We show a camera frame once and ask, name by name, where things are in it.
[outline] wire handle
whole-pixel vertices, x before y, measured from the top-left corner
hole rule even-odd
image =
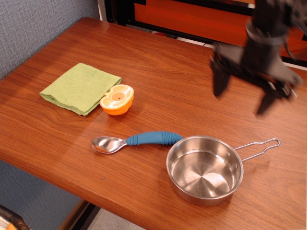
[[[239,150],[239,149],[242,149],[242,148],[251,146],[251,145],[263,145],[263,144],[266,144],[266,143],[268,143],[268,142],[270,142],[270,141],[277,141],[278,144],[269,146],[269,147],[265,148],[264,151],[262,151],[262,152],[260,152],[260,153],[257,153],[257,154],[255,154],[255,155],[252,155],[252,156],[250,156],[250,157],[247,157],[247,158],[241,160],[242,162],[244,162],[244,161],[250,160],[250,159],[252,159],[252,158],[254,158],[254,157],[257,157],[257,156],[260,156],[260,155],[264,154],[267,150],[269,150],[269,149],[271,149],[271,148],[275,148],[275,147],[277,147],[277,146],[280,146],[280,141],[279,141],[279,139],[272,138],[272,139],[266,140],[266,141],[264,141],[264,142],[253,142],[253,143],[250,143],[250,144],[247,144],[247,145],[243,145],[243,146],[237,147],[237,148],[235,148],[234,150]]]

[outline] green cloth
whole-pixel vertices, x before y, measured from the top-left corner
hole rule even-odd
[[[88,115],[121,77],[79,63],[61,75],[39,94],[59,107]]]

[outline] saucepan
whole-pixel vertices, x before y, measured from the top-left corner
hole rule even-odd
[[[264,151],[243,160],[236,150],[277,142]],[[185,200],[203,206],[213,206],[229,199],[243,179],[242,162],[280,146],[278,139],[253,142],[233,149],[225,142],[209,136],[192,136],[172,146],[166,158],[168,175],[175,191]]]

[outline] blue spoon handle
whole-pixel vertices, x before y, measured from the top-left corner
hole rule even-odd
[[[162,144],[162,145],[174,145],[177,141],[183,137],[177,133],[155,131],[148,133],[141,133],[129,137],[127,139],[127,145],[140,145],[140,144]]]

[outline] pot rim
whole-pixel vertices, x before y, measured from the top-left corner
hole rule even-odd
[[[218,196],[214,196],[214,197],[203,197],[203,196],[199,196],[199,195],[195,195],[195,194],[192,194],[186,190],[184,190],[183,188],[181,188],[180,185],[178,185],[178,183],[174,180],[172,174],[171,174],[171,171],[168,167],[168,164],[169,164],[169,158],[170,158],[170,155],[172,154],[172,152],[174,151],[174,148],[176,148],[176,146],[178,146],[180,143],[182,142],[185,142],[187,140],[190,140],[190,139],[194,139],[194,138],[204,138],[204,139],[211,139],[211,140],[214,140],[214,141],[218,141],[220,142],[221,144],[227,146],[236,156],[236,158],[238,159],[238,162],[241,166],[241,174],[240,174],[240,177],[236,183],[236,185],[227,193],[224,193],[222,195],[218,195]],[[217,138],[214,138],[214,137],[210,137],[210,136],[202,136],[202,135],[198,135],[198,136],[190,136],[190,137],[187,137],[187,138],[183,138],[182,140],[178,141],[177,143],[175,143],[171,149],[168,151],[168,154],[167,154],[167,157],[166,157],[166,169],[167,169],[167,173],[168,173],[168,176],[169,178],[171,179],[171,181],[173,182],[173,184],[178,188],[180,189],[183,193],[189,195],[189,196],[192,196],[192,197],[195,197],[195,198],[198,198],[198,199],[201,199],[201,200],[218,200],[218,199],[222,199],[224,197],[227,197],[227,196],[230,196],[233,192],[235,192],[239,186],[241,185],[241,182],[243,180],[243,174],[244,174],[244,170],[243,170],[243,163],[242,163],[242,160],[241,158],[239,157],[239,155],[237,154],[237,152],[230,146],[228,145],[227,143],[225,143],[224,141],[220,140],[220,139],[217,139]]]

